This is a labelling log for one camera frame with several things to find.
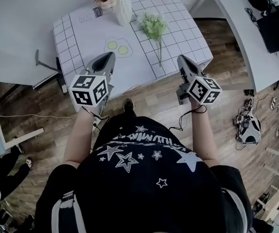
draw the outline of wooden floor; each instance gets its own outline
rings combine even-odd
[[[198,21],[200,30],[208,40],[214,59],[206,72],[214,77],[219,84],[245,82],[247,73],[240,52],[234,48],[235,38],[225,21]],[[178,105],[176,89],[182,83],[180,75],[174,75],[160,82],[146,87],[139,87],[122,97],[111,100],[106,107],[105,114],[116,115],[121,111],[125,98],[132,98],[138,116],[150,117],[166,127],[177,126],[179,117],[190,110],[190,105]],[[279,96],[279,90],[274,92],[269,87],[259,92],[254,100],[263,98],[266,94]],[[266,147],[279,147],[279,137],[275,137],[279,125],[279,114],[270,110],[270,100],[259,102],[255,115],[262,124],[262,140],[257,146],[246,147],[242,151],[236,150],[236,130],[232,125],[238,109],[243,105],[243,91],[225,91],[217,102],[208,108],[214,139],[218,146],[219,160],[224,165],[238,168],[242,174],[248,196],[253,203],[258,196],[266,191],[270,184],[279,186],[279,179],[266,169],[264,164],[279,170],[279,157],[267,153]],[[75,109],[69,95],[63,95],[58,84],[53,81],[34,91],[30,87],[21,86],[0,105],[0,115],[38,114],[41,116],[76,116]],[[6,140],[14,136],[21,136],[43,127],[45,132],[24,142],[26,151],[19,159],[19,165],[26,157],[31,157],[34,167],[23,183],[6,198],[3,206],[19,221],[29,213],[35,212],[35,205],[46,184],[51,171],[60,164],[68,136],[72,130],[74,119],[56,119],[39,117],[10,117],[1,118],[1,127]],[[183,119],[184,131],[173,133],[187,147],[192,149],[191,116]],[[93,142],[98,130],[93,133]]]

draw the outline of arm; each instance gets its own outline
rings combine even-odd
[[[77,168],[90,155],[93,121],[94,117],[81,108],[66,145],[64,164]]]
[[[190,98],[192,109],[200,105]],[[205,111],[205,107],[196,110],[197,112]],[[219,165],[217,160],[217,147],[214,142],[213,132],[209,123],[208,113],[192,113],[192,141],[193,151],[209,166]]]

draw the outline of green artificial flowers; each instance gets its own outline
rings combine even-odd
[[[165,29],[168,26],[167,21],[163,19],[163,15],[159,14],[148,14],[143,13],[142,17],[139,18],[140,25],[147,33],[150,39],[154,39],[159,43],[160,46],[160,66],[161,66],[161,37]]]

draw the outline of electronic device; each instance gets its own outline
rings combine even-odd
[[[178,56],[177,64],[184,81],[176,91],[179,104],[189,96],[199,104],[213,104],[222,92],[217,82],[208,78],[201,68],[185,55]]]
[[[256,145],[261,140],[261,122],[253,115],[252,99],[244,103],[245,111],[233,120],[237,140],[243,145]]]
[[[103,53],[92,59],[69,87],[70,95],[78,106],[106,105],[114,86],[110,85],[116,62],[114,52]]]
[[[279,10],[257,20],[257,24],[268,51],[279,52]]]

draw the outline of black bag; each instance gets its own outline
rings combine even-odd
[[[272,0],[248,0],[250,4],[257,10],[262,13],[266,12],[266,14],[271,12],[271,8],[273,5]]]

